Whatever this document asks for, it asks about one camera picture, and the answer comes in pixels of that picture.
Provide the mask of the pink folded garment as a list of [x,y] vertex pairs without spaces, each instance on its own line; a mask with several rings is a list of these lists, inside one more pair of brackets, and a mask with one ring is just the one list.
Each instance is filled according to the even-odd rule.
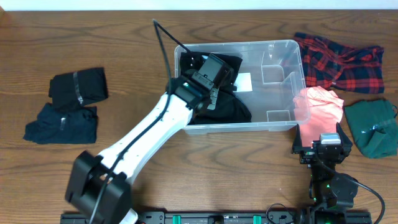
[[336,123],[343,117],[344,100],[333,90],[313,86],[300,91],[294,98],[296,120],[308,122],[300,125],[300,136],[304,147],[312,146],[323,133],[335,133]]

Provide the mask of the clear plastic storage container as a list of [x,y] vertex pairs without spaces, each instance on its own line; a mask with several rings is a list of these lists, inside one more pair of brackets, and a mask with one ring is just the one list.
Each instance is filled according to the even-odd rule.
[[186,50],[242,58],[239,73],[250,73],[252,91],[234,94],[252,114],[250,123],[194,124],[187,134],[240,131],[287,131],[308,120],[296,120],[294,98],[306,89],[300,47],[294,40],[187,44],[174,50],[175,76]]

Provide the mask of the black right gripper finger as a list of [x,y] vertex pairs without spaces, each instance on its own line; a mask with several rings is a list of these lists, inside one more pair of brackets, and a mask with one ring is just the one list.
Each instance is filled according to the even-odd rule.
[[295,127],[295,138],[292,145],[292,154],[300,154],[303,151],[302,138],[300,133],[300,126],[297,124]]
[[351,152],[353,143],[351,142],[349,137],[344,133],[343,129],[341,128],[340,123],[336,123],[336,132],[338,133],[338,135],[340,137],[343,152]]

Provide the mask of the dark navy folded garment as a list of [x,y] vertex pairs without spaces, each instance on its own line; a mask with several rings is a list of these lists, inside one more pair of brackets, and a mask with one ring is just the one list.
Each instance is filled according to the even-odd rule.
[[25,126],[23,139],[37,144],[93,144],[97,125],[95,107],[61,112],[47,103],[37,119]]

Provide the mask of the red plaid flannel shirt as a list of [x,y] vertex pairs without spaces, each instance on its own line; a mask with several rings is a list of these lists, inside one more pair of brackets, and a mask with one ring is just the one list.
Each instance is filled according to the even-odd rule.
[[382,58],[378,45],[355,48],[325,37],[297,32],[307,87],[320,86],[364,94],[384,93]]

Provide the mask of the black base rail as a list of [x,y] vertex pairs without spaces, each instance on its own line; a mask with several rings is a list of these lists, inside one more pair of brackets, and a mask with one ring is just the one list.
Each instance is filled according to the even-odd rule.
[[301,215],[294,218],[284,211],[265,213],[164,213],[144,212],[139,214],[137,224],[266,224],[266,223],[317,223],[317,224],[371,224],[367,212],[337,214],[315,212],[315,218]]

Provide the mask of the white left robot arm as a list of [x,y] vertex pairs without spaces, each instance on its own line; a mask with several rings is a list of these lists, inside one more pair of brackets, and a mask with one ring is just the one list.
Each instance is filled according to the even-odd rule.
[[83,151],[74,161],[65,200],[89,223],[135,223],[131,187],[149,159],[208,107],[213,91],[230,83],[233,71],[187,70],[170,78],[154,109],[122,139],[97,156]]

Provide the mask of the white label in container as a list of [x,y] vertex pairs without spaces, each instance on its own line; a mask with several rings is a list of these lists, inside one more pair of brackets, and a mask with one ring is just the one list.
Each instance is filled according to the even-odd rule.
[[251,81],[251,74],[250,73],[239,73],[234,86],[236,90],[234,92],[250,92],[252,91],[252,81]]

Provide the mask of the dark green folded garment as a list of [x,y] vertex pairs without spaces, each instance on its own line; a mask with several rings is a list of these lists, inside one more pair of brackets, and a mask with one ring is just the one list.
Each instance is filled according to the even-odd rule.
[[388,100],[359,101],[344,107],[356,147],[370,159],[397,155],[397,107]]

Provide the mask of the black trousers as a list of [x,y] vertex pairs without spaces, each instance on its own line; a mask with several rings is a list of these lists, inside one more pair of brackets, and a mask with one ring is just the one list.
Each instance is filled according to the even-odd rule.
[[[237,90],[234,85],[238,77],[242,58],[237,56],[215,54],[218,58],[226,62],[233,70],[224,83],[220,86],[215,109],[200,112],[196,115],[189,125],[194,124],[227,124],[227,123],[250,123],[252,114],[247,106],[239,100],[233,91]],[[180,56],[180,69],[184,74],[193,69],[199,70],[205,62],[206,52],[183,52]]]

